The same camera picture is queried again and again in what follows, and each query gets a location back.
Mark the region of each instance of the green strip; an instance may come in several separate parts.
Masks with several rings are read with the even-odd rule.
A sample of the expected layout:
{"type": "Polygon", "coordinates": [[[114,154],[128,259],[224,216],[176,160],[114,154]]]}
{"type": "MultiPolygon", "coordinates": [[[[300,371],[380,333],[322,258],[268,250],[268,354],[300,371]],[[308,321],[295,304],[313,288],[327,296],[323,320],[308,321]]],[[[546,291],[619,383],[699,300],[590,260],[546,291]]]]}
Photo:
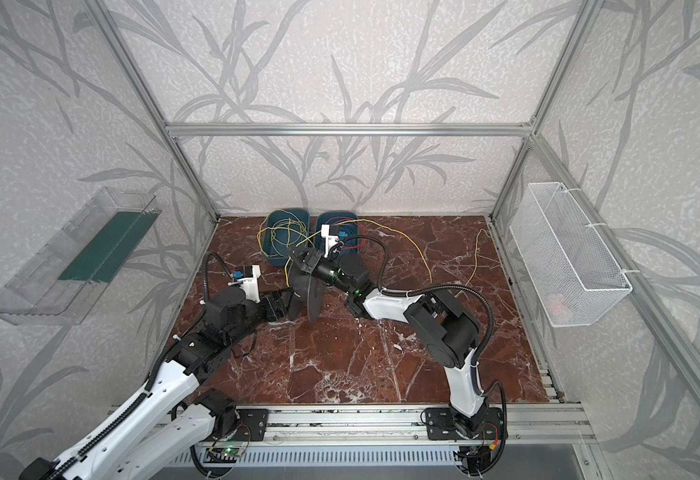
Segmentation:
{"type": "Polygon", "coordinates": [[[117,212],[59,275],[58,280],[112,282],[157,217],[158,214],[117,212]]]}

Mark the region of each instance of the black mounting plate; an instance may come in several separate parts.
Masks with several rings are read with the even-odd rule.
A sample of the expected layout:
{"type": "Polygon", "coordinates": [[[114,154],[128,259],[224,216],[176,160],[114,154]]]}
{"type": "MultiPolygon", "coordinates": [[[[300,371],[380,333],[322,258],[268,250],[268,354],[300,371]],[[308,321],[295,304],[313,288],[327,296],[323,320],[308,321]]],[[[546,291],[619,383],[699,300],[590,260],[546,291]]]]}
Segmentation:
{"type": "Polygon", "coordinates": [[[239,427],[230,440],[235,442],[261,442],[265,439],[267,408],[240,408],[238,414],[241,416],[243,425],[249,428],[239,427]]]}
{"type": "MultiPolygon", "coordinates": [[[[464,440],[453,425],[450,408],[425,408],[423,417],[427,427],[427,438],[430,440],[464,440]]],[[[507,431],[502,424],[502,409],[489,407],[480,423],[480,432],[474,438],[475,440],[497,439],[497,433],[489,423],[497,426],[500,438],[507,438],[507,431]]]]}

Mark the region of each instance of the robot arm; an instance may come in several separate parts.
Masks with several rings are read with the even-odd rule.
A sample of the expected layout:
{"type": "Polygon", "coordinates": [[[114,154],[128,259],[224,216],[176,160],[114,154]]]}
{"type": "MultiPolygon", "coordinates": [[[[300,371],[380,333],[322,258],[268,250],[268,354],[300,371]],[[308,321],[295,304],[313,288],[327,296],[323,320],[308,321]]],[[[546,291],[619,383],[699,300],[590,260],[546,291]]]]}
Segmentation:
{"type": "MultiPolygon", "coordinates": [[[[342,243],[335,242],[335,245],[332,249],[341,247],[342,243]]],[[[478,295],[489,316],[488,334],[479,342],[480,323],[449,292],[452,288],[469,290],[466,287],[434,286],[424,289],[423,293],[380,290],[369,281],[368,271],[357,256],[340,256],[338,261],[330,260],[330,256],[329,250],[301,248],[294,251],[291,260],[295,267],[289,274],[292,283],[300,284],[297,275],[302,274],[308,281],[319,281],[344,291],[347,294],[345,307],[356,318],[395,320],[411,325],[432,358],[446,371],[457,431],[464,438],[474,438],[487,408],[477,372],[477,357],[485,349],[493,330],[493,314],[485,300],[478,295]]],[[[310,289],[306,290],[303,295],[309,297],[310,289]]]]}
{"type": "Polygon", "coordinates": [[[323,253],[313,248],[291,253],[289,277],[293,288],[260,293],[259,267],[239,269],[229,287],[205,303],[203,327],[175,337],[174,344],[156,361],[145,385],[54,462],[36,459],[22,472],[20,480],[147,479],[197,442],[232,435],[239,425],[235,403],[212,389],[182,416],[145,439],[160,418],[220,368],[230,358],[232,347],[255,333],[260,323],[284,316],[296,318],[304,303],[310,319],[316,320],[323,285],[344,291],[345,307],[356,318],[394,320],[412,326],[446,371],[454,426],[462,437],[475,438],[488,408],[477,375],[477,357],[493,329],[493,316],[485,300],[474,293],[489,314],[488,334],[479,343],[479,322],[448,291],[469,289],[446,285],[414,292],[380,290],[369,281],[368,271],[354,260],[355,256],[331,260],[331,252],[342,243],[326,240],[334,240],[334,246],[323,253]],[[315,300],[317,308],[311,304],[315,300]]]}

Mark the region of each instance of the aluminum frame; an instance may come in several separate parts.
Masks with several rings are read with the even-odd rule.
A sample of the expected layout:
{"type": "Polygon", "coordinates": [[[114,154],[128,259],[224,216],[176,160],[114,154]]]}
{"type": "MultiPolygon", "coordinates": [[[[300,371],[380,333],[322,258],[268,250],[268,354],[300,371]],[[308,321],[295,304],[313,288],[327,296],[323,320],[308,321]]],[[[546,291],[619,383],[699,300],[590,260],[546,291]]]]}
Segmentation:
{"type": "Polygon", "coordinates": [[[604,0],[584,0],[582,6],[579,7],[579,13],[576,16],[573,27],[571,28],[571,34],[568,36],[566,45],[563,47],[560,57],[558,58],[558,63],[552,70],[552,75],[550,75],[547,86],[542,93],[542,99],[539,101],[538,107],[531,117],[529,123],[531,124],[531,132],[528,137],[523,138],[523,144],[518,150],[518,154],[513,162],[513,166],[507,174],[507,178],[502,184],[502,189],[499,191],[499,197],[497,202],[494,204],[491,210],[491,217],[496,217],[499,214],[504,202],[507,200],[507,195],[509,194],[510,187],[515,184],[515,180],[520,175],[520,171],[526,165],[526,159],[528,158],[528,151],[531,150],[528,145],[528,139],[531,134],[536,134],[542,127],[544,120],[546,120],[547,115],[552,108],[552,104],[563,86],[563,83],[568,77],[568,73],[571,71],[571,66],[573,65],[576,56],[582,50],[582,46],[585,44],[585,40],[592,30],[595,19],[598,17],[598,12],[603,6],[604,0]]]}
{"type": "MultiPolygon", "coordinates": [[[[497,249],[499,263],[504,269],[505,276],[509,279],[518,278],[518,273],[515,271],[515,267],[513,267],[512,261],[509,259],[507,247],[504,245],[502,236],[499,235],[499,229],[490,219],[486,222],[486,224],[489,226],[489,233],[491,234],[494,247],[497,249]]],[[[513,281],[509,285],[509,290],[510,293],[513,294],[515,306],[518,308],[518,313],[520,314],[520,322],[523,324],[526,337],[528,337],[528,344],[531,346],[531,353],[533,353],[534,358],[536,359],[538,369],[547,370],[549,376],[552,377],[552,384],[554,386],[560,385],[558,383],[557,373],[552,363],[548,360],[549,352],[547,351],[545,343],[542,339],[542,333],[537,327],[534,316],[531,314],[531,309],[528,306],[526,295],[523,293],[523,290],[520,289],[516,281],[513,281]]]]}
{"type": "MultiPolygon", "coordinates": [[[[214,235],[216,234],[216,229],[219,228],[219,222],[217,221],[211,221],[209,219],[209,222],[213,224],[213,228],[211,228],[211,231],[209,232],[209,235],[207,238],[203,240],[203,251],[209,251],[209,247],[211,246],[211,241],[214,240],[214,235]]],[[[193,267],[193,272],[200,272],[201,267],[203,265],[203,255],[198,255],[198,259],[195,261],[195,265],[193,267]]],[[[195,277],[191,276],[188,278],[188,280],[185,282],[185,285],[182,287],[182,294],[177,297],[176,301],[174,302],[174,305],[172,306],[172,320],[169,325],[173,326],[174,323],[176,322],[176,319],[179,317],[179,311],[182,309],[182,304],[184,304],[185,299],[187,296],[190,294],[190,289],[192,288],[192,284],[195,282],[195,277]]],[[[168,330],[166,332],[161,333],[161,338],[167,339],[169,337],[169,334],[171,333],[171,330],[168,330]]],[[[142,373],[140,377],[144,378],[147,377],[147,374],[150,372],[150,369],[153,368],[153,365],[155,365],[156,360],[158,360],[158,356],[161,354],[161,348],[156,348],[155,351],[150,355],[150,360],[145,363],[145,366],[142,369],[142,373]]]]}
{"type": "Polygon", "coordinates": [[[203,188],[198,175],[193,170],[190,162],[187,160],[182,150],[177,145],[175,139],[171,138],[166,131],[166,120],[161,113],[158,102],[155,96],[150,92],[147,81],[142,76],[140,70],[136,66],[136,61],[131,55],[126,41],[121,36],[118,27],[115,25],[112,15],[104,5],[103,0],[83,0],[86,5],[86,11],[89,14],[91,23],[102,35],[105,44],[110,49],[110,53],[115,57],[116,62],[124,71],[126,79],[131,84],[136,96],[142,102],[147,115],[153,122],[155,130],[166,145],[166,149],[171,153],[174,161],[179,166],[179,171],[185,176],[190,183],[190,187],[200,199],[202,205],[211,215],[211,218],[216,220],[217,212],[214,204],[211,202],[211,197],[203,188]]]}
{"type": "Polygon", "coordinates": [[[580,444],[573,448],[584,480],[613,480],[600,445],[580,444]]]}
{"type": "MultiPolygon", "coordinates": [[[[539,158],[547,172],[556,181],[566,185],[571,194],[582,207],[588,218],[597,225],[603,238],[603,242],[611,250],[614,258],[622,268],[626,270],[640,270],[633,261],[614,233],[605,225],[603,217],[594,208],[589,198],[578,189],[576,180],[558,158],[547,141],[541,135],[532,134],[530,147],[539,158]]],[[[654,287],[643,274],[627,273],[632,280],[632,295],[630,300],[643,318],[648,329],[653,334],[656,342],[670,359],[672,366],[678,371],[688,385],[688,390],[696,399],[700,407],[700,353],[694,344],[683,333],[680,325],[672,317],[672,314],[664,306],[654,287]]]]}
{"type": "Polygon", "coordinates": [[[525,137],[531,124],[167,124],[175,137],[525,137]]]}
{"type": "MultiPolygon", "coordinates": [[[[248,405],[267,408],[265,439],[258,446],[477,445],[468,440],[429,440],[421,414],[446,404],[248,405]]],[[[507,405],[507,443],[597,444],[579,403],[507,405]]],[[[209,447],[212,442],[202,442],[209,447]]]]}

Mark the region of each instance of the wire mesh basket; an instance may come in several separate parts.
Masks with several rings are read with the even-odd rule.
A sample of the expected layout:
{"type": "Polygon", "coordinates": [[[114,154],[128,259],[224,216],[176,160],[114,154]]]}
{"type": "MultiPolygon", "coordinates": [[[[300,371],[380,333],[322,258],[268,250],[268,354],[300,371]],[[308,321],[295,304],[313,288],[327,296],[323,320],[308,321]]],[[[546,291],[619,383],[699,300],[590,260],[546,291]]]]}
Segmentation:
{"type": "Polygon", "coordinates": [[[559,182],[528,184],[510,232],[552,326],[592,325],[632,292],[595,225],[559,182]]]}

